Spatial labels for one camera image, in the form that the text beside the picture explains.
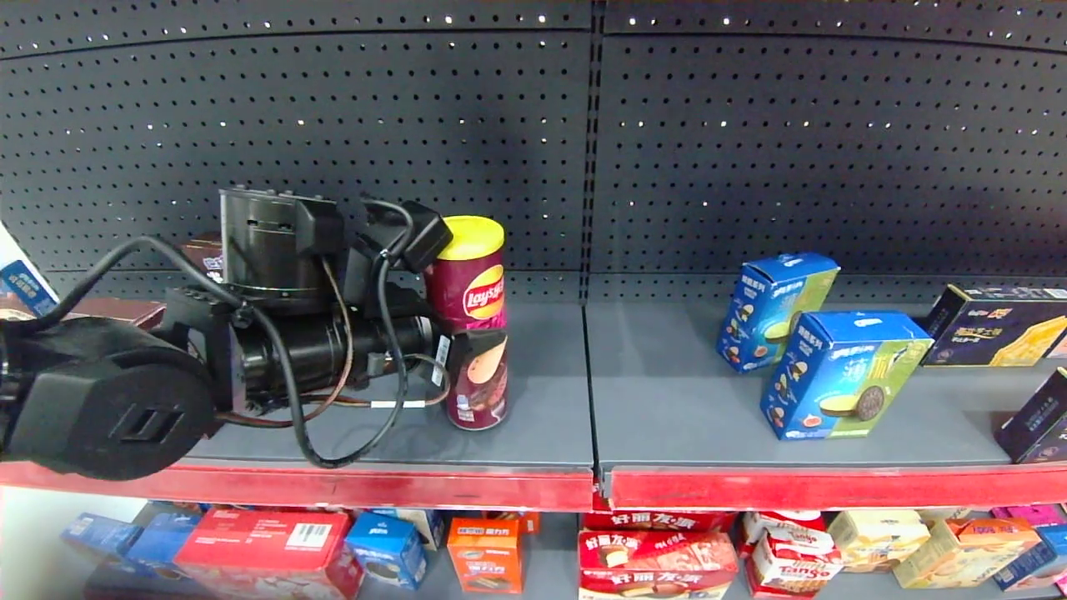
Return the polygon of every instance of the maroon can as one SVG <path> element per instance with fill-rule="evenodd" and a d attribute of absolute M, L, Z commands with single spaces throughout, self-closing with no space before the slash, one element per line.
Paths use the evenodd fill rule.
<path fill-rule="evenodd" d="M 508 412 L 504 227 L 473 216 L 446 217 L 445 223 L 452 241 L 426 271 L 427 296 L 453 333 L 478 330 L 451 349 L 463 356 L 445 406 L 457 427 L 489 429 Z"/>

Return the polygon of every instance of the yellow lid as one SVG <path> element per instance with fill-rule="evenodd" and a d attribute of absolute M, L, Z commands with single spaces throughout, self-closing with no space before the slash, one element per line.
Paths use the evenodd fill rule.
<path fill-rule="evenodd" d="M 489 256 L 504 247 L 504 227 L 485 217 L 445 217 L 452 241 L 437 254 L 441 260 L 473 260 Z"/>

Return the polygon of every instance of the red shelf edge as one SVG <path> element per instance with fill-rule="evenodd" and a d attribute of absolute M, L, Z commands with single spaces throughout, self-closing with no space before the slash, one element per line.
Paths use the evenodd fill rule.
<path fill-rule="evenodd" d="M 610 502 L 622 509 L 831 510 L 1015 506 L 1067 501 L 1067 463 L 957 468 L 618 467 Z"/>
<path fill-rule="evenodd" d="M 545 472 L 329 471 L 176 464 L 131 481 L 61 475 L 31 462 L 0 463 L 0 485 L 217 504 L 411 506 L 589 510 L 591 470 Z"/>

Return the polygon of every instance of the barcode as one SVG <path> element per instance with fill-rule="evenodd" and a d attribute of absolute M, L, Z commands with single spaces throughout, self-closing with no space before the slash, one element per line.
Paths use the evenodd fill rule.
<path fill-rule="evenodd" d="M 437 342 L 437 356 L 434 357 L 434 359 L 436 359 L 437 362 L 441 364 L 447 364 L 448 349 L 451 348 L 451 346 L 452 346 L 452 341 L 447 335 L 442 335 L 441 340 Z M 442 385 L 444 377 L 445 377 L 445 372 L 434 366 L 433 376 L 430 378 L 430 381 L 432 381 L 434 385 Z"/>
<path fill-rule="evenodd" d="M 297 528 L 292 530 L 286 546 L 298 548 L 322 548 L 330 537 L 330 528 L 333 525 L 321 525 L 317 523 L 297 523 Z"/>

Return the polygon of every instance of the lay's logo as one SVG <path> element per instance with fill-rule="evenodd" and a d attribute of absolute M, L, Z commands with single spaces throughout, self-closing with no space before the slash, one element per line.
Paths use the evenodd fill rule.
<path fill-rule="evenodd" d="M 496 265 L 474 278 L 463 293 L 463 312 L 484 320 L 495 317 L 504 307 L 504 266 Z"/>

